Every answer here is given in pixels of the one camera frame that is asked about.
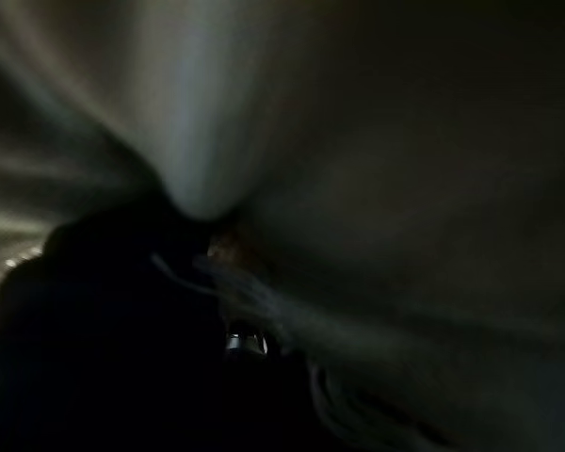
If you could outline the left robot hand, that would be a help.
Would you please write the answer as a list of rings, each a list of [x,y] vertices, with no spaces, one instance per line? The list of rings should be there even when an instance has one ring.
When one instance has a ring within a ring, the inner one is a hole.
[[[0,451],[319,451],[297,359],[233,358],[162,196],[57,228],[0,284]]]

